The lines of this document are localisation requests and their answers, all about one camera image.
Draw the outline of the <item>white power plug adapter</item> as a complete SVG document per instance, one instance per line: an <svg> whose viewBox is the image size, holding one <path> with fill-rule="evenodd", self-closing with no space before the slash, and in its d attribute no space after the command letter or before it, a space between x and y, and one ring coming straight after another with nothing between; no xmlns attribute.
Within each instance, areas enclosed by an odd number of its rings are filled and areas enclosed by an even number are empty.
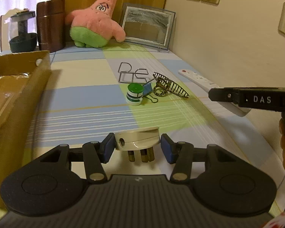
<svg viewBox="0 0 285 228"><path fill-rule="evenodd" d="M143 163L155 159L154 147L160 143L159 127L133 129L115 133L116 149L126 151L130 162L135 162L139 151Z"/></svg>

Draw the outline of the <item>green white tape roll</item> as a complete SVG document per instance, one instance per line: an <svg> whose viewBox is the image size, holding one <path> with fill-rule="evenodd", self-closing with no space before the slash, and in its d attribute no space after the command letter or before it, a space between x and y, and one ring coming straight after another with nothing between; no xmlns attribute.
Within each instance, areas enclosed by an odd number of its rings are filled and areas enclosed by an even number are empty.
<svg viewBox="0 0 285 228"><path fill-rule="evenodd" d="M132 106L138 106L143 100L143 86L139 83L131 83L127 86L126 102Z"/></svg>

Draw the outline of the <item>white remote control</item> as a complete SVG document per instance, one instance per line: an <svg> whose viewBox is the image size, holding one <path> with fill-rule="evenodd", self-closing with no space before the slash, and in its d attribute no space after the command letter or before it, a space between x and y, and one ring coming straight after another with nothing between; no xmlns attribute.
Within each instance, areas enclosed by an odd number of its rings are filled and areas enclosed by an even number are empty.
<svg viewBox="0 0 285 228"><path fill-rule="evenodd" d="M192 70L182 69L178 70L178 73L183 77L187 78L188 80L192 81L196 85L198 85L201 89L206 91L206 93L208 93L212 88L219 88L217 84L206 79L205 77L202 77L201 75ZM251 109L249 108L241 108L238 105L233 104L231 102L218 102L218 103L239 117L244 117L251 111Z"/></svg>

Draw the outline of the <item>checked pastel tablecloth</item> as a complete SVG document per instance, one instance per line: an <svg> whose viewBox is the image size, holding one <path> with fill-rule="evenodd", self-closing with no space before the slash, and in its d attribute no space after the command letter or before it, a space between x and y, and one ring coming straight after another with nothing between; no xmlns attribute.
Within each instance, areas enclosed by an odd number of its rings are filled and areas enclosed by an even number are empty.
<svg viewBox="0 0 285 228"><path fill-rule="evenodd" d="M191 66L174 53L112 41L104 49L69 44L50 54L50 61L52 74L30 127L24 163L58 144L76 147L101 141L110 132L159 127L175 141L196 147L217 144L258 167L278 187L272 214L284 210L285 171L279 156L247 117L210 101L203 89L181 76L179 70ZM123 62L167 76L189 97L168 94L155 104L144 99L136 107L128 105L127 86L118 81Z"/></svg>

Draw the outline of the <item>leopard print hair claw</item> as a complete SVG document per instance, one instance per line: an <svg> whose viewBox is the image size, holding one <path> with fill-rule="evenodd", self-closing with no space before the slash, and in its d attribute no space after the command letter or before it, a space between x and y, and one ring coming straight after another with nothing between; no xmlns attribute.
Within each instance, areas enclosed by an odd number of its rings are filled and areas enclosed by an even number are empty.
<svg viewBox="0 0 285 228"><path fill-rule="evenodd" d="M189 98L189 94L176 82L169 79L165 75L154 72L153 77L156 81L153 88L153 93L158 97L166 96L168 93L172 93L181 98Z"/></svg>

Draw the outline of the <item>blue binder clip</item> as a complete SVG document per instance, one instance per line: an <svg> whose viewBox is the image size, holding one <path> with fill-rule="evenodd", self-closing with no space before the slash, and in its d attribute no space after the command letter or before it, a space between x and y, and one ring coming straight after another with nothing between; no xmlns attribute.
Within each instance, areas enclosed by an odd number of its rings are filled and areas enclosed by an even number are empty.
<svg viewBox="0 0 285 228"><path fill-rule="evenodd" d="M152 81L154 79L144 78L145 83L142 84L143 87L143 97L149 99L153 104L158 102L158 98L153 97L151 94L153 93Z"/></svg>

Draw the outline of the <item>large open cardboard box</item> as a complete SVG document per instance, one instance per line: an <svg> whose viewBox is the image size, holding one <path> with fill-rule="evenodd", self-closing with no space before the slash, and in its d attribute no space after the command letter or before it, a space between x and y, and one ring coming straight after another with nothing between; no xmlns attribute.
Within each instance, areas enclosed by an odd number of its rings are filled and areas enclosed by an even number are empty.
<svg viewBox="0 0 285 228"><path fill-rule="evenodd" d="M22 166L31 121L51 75L50 63L48 51L0 56L0 185Z"/></svg>

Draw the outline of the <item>pink Patrick star plush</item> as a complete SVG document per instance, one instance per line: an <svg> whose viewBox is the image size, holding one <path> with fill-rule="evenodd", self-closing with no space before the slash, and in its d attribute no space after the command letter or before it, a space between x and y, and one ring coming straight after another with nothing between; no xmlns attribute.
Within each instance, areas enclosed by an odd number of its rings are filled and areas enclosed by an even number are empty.
<svg viewBox="0 0 285 228"><path fill-rule="evenodd" d="M70 12L65 24L76 47L101 48L114 37L117 42L126 38L124 29L112 20L117 0L96 0L85 9Z"/></svg>

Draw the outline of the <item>silver framed sand picture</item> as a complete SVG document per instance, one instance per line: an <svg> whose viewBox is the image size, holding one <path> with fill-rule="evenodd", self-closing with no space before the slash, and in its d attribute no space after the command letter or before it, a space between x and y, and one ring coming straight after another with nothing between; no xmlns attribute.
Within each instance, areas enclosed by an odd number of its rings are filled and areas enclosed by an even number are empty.
<svg viewBox="0 0 285 228"><path fill-rule="evenodd" d="M126 33L126 42L167 50L175 18L173 11L125 3L120 26Z"/></svg>

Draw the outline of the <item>glass jar dark green base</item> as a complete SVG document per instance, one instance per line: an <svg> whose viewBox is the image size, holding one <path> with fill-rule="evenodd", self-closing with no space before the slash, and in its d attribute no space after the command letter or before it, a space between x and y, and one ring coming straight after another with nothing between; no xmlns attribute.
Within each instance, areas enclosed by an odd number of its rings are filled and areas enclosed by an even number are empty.
<svg viewBox="0 0 285 228"><path fill-rule="evenodd" d="M37 25L35 11L25 9L10 17L9 47L12 53L35 51Z"/></svg>

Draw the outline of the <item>white wooden chair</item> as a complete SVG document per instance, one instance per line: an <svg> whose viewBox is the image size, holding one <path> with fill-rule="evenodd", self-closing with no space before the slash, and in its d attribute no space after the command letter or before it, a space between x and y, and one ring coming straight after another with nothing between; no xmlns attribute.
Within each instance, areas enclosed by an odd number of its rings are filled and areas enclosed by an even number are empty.
<svg viewBox="0 0 285 228"><path fill-rule="evenodd" d="M9 10L6 14L0 16L0 50L7 51L10 49L9 45L9 21L10 17L21 10L18 8Z"/></svg>

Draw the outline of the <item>brown cylindrical thermos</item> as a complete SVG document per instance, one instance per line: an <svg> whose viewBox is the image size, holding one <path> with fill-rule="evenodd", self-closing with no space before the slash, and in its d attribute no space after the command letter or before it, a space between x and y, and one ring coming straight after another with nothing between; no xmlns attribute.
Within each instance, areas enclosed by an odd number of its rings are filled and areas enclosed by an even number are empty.
<svg viewBox="0 0 285 228"><path fill-rule="evenodd" d="M65 47L65 0L38 3L36 21L40 51L55 52Z"/></svg>

